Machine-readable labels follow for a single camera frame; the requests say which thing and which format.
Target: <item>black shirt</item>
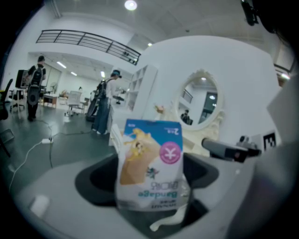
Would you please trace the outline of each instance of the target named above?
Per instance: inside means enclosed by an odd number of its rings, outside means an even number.
[[[181,114],[181,119],[184,123],[188,124],[190,117],[187,114]]]
[[[46,75],[46,69],[45,69],[45,68],[43,67],[43,65],[41,65],[41,64],[37,64],[37,65],[38,65],[38,67],[40,67],[40,68],[43,69],[43,75],[45,76],[45,75]],[[36,66],[33,65],[33,66],[30,68],[30,70],[28,71],[28,75],[31,76],[35,70],[36,70]]]

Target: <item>power strip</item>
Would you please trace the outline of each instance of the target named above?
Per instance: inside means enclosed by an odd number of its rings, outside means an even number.
[[[53,143],[53,139],[43,139],[42,140],[42,144],[52,144]]]

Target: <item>white wall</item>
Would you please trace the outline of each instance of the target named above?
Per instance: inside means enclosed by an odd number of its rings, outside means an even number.
[[[137,67],[127,61],[124,61],[111,54],[95,50],[88,47],[63,44],[63,43],[37,43],[34,46],[28,48],[28,52],[32,54],[37,54],[40,52],[57,52],[62,54],[71,54],[77,56],[83,56],[97,61],[105,62],[107,64],[113,65],[115,68],[120,68],[129,73],[135,73]]]
[[[153,118],[154,103],[171,105],[188,77],[204,69],[213,75],[224,94],[226,116],[220,128],[221,141],[235,144],[243,134],[276,129],[266,106],[280,87],[272,59],[264,51],[222,37],[180,37],[145,50],[138,67],[147,64],[157,67],[158,74],[145,118]]]
[[[53,17],[50,11],[48,11],[46,7],[42,7],[21,31],[9,53],[4,68],[1,89],[6,87],[11,78],[14,79],[14,81],[10,89],[14,89],[18,70],[27,70],[32,66],[28,65],[28,49],[34,48],[36,40],[41,34],[41,30],[44,30],[52,20]]]
[[[124,45],[127,45],[134,35],[134,32],[127,31],[116,25],[80,16],[63,16],[55,19],[45,29],[65,29],[93,33],[108,37]]]
[[[67,90],[67,92],[78,91],[79,87],[82,87],[82,95],[85,98],[90,98],[90,93],[97,89],[99,83],[100,82],[96,80],[90,80],[64,72],[59,80],[57,92],[61,93],[63,90]]]

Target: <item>white shelf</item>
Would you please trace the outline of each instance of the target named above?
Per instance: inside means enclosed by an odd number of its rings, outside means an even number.
[[[126,96],[126,107],[133,112],[136,119],[141,119],[147,105],[150,89],[155,81],[157,69],[148,65],[132,76],[130,90]]]

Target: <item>window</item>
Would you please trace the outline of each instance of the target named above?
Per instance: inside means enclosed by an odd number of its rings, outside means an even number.
[[[204,108],[201,113],[201,117],[199,119],[199,124],[205,121],[210,115],[213,113],[216,104],[217,104],[217,93],[207,92],[206,93],[206,101],[204,104]]]
[[[42,86],[46,87],[46,91],[50,91],[55,94],[57,91],[57,85],[60,79],[61,71],[56,70],[47,64],[44,64],[44,68],[46,69],[46,79],[43,80]]]

